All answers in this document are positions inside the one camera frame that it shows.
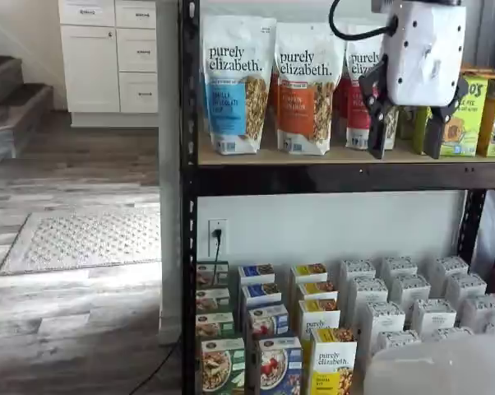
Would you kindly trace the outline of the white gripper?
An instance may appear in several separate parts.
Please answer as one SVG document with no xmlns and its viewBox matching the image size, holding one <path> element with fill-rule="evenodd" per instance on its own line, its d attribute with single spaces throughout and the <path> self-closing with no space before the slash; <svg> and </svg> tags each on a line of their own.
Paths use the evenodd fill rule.
<svg viewBox="0 0 495 395">
<path fill-rule="evenodd" d="M 359 78 L 363 104 L 371 119 L 368 152 L 382 159 L 386 116 L 394 107 L 431 107 L 423 152 L 440 157 L 445 126 L 468 91 L 460 76 L 466 7 L 460 1 L 395 1 L 393 35 L 384 36 L 381 60 Z"/>
</svg>

